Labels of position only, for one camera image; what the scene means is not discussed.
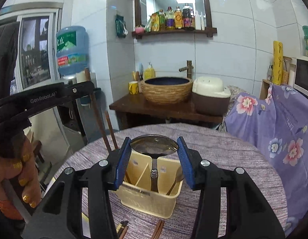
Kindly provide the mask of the left hand yellow nails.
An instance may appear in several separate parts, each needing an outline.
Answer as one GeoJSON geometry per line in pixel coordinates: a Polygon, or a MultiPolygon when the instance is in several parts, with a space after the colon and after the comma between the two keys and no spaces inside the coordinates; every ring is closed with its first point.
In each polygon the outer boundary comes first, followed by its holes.
{"type": "Polygon", "coordinates": [[[6,218],[18,221],[23,217],[8,198],[3,188],[4,180],[17,179],[14,188],[22,190],[20,198],[31,208],[35,208],[41,201],[41,188],[32,144],[26,136],[23,136],[22,142],[20,156],[16,159],[0,157],[0,211],[6,218]]]}

